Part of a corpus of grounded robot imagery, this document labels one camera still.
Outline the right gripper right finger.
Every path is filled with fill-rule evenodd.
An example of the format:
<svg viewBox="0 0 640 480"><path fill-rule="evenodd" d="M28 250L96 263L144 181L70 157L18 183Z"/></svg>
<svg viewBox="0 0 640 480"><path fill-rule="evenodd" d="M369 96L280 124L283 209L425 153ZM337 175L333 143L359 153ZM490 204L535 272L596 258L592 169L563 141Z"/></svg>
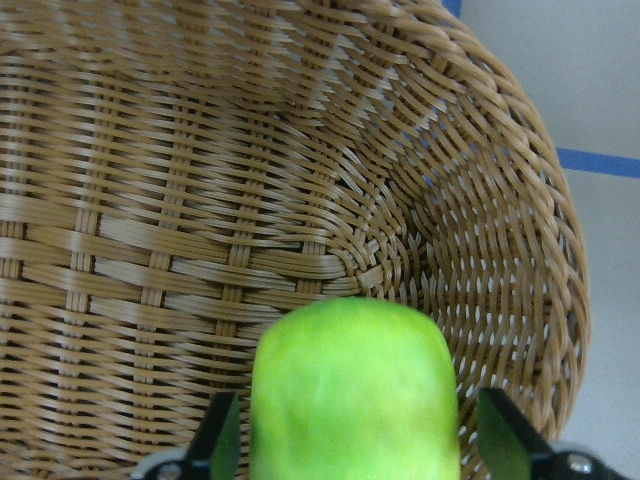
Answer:
<svg viewBox="0 0 640 480"><path fill-rule="evenodd" d="M549 479L553 450L507 393L482 388L478 448L492 479Z"/></svg>

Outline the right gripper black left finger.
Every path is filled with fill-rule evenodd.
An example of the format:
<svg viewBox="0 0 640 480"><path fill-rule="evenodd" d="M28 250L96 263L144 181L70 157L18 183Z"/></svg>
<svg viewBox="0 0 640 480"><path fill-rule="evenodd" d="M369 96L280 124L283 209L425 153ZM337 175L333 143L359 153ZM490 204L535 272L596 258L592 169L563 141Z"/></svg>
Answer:
<svg viewBox="0 0 640 480"><path fill-rule="evenodd" d="M241 457L240 407L233 392L215 394L184 456L185 479L234 479Z"/></svg>

